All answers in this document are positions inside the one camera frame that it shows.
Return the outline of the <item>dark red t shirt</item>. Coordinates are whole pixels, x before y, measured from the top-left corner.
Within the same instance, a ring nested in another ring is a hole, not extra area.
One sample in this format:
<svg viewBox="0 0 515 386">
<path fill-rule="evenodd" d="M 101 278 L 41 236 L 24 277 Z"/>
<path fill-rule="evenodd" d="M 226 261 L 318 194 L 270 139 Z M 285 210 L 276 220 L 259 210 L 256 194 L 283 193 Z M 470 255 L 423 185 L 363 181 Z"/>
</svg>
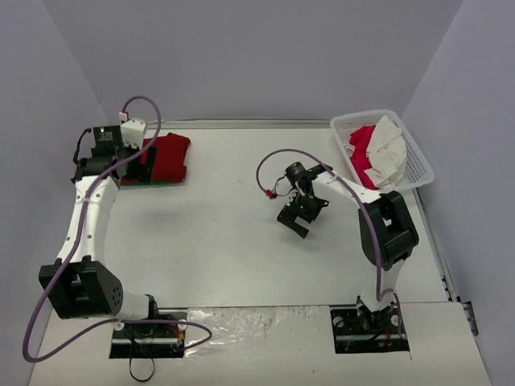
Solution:
<svg viewBox="0 0 515 386">
<path fill-rule="evenodd" d="M 189 138 L 175 133 L 158 137 L 141 158 L 144 164 L 154 160 L 150 183 L 183 182 L 187 175 L 185 158 L 190 144 Z"/>
</svg>

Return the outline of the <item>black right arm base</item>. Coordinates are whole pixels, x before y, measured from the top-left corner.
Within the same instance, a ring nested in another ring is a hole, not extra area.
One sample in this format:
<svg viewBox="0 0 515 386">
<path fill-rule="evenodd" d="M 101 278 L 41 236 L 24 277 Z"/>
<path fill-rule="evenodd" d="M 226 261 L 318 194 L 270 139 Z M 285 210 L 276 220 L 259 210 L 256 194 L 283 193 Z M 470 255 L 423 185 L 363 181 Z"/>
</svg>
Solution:
<svg viewBox="0 0 515 386">
<path fill-rule="evenodd" d="M 364 307 L 332 307 L 333 346 L 336 354 L 409 352 L 410 345 L 398 308 L 390 306 L 372 316 Z"/>
</svg>

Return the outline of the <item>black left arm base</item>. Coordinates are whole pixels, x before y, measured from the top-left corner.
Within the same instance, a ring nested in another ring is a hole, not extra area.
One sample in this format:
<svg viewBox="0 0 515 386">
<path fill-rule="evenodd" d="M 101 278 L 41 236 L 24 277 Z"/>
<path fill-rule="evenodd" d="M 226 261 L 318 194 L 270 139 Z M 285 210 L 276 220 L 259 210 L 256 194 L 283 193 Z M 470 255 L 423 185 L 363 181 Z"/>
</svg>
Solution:
<svg viewBox="0 0 515 386">
<path fill-rule="evenodd" d="M 184 355 L 185 327 L 117 323 L 111 335 L 110 359 L 175 359 Z"/>
</svg>

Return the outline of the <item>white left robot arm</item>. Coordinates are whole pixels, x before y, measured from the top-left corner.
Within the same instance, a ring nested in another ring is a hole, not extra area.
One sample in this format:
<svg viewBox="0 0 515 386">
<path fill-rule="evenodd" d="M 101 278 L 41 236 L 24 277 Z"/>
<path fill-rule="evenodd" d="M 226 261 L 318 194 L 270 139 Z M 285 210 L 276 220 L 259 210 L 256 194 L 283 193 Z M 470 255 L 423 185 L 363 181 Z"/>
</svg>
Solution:
<svg viewBox="0 0 515 386">
<path fill-rule="evenodd" d="M 150 147 L 147 161 L 140 161 L 146 131 L 147 124 L 137 118 L 93 127 L 90 157 L 73 159 L 76 195 L 67 236 L 55 262 L 39 270 L 39 283 L 62 319 L 133 320 L 144 336 L 161 329 L 155 299 L 125 289 L 105 265 L 105 238 L 122 179 L 147 182 L 151 177 L 157 150 Z"/>
</svg>

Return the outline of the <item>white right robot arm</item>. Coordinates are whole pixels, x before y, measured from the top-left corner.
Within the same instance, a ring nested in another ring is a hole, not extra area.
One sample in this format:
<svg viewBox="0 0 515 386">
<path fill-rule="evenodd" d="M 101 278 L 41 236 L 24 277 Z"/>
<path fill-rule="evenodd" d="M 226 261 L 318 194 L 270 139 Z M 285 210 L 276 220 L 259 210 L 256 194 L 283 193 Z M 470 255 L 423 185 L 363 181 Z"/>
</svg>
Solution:
<svg viewBox="0 0 515 386">
<path fill-rule="evenodd" d="M 403 196 L 362 187 L 323 164 L 307 169 L 295 162 L 286 168 L 284 177 L 291 192 L 277 221 L 300 237 L 306 238 L 309 230 L 297 220 L 311 223 L 330 204 L 349 207 L 357 214 L 360 245 L 372 266 L 372 278 L 356 299 L 356 320 L 362 330 L 377 331 L 385 324 L 385 311 L 395 302 L 401 268 L 419 243 Z"/>
</svg>

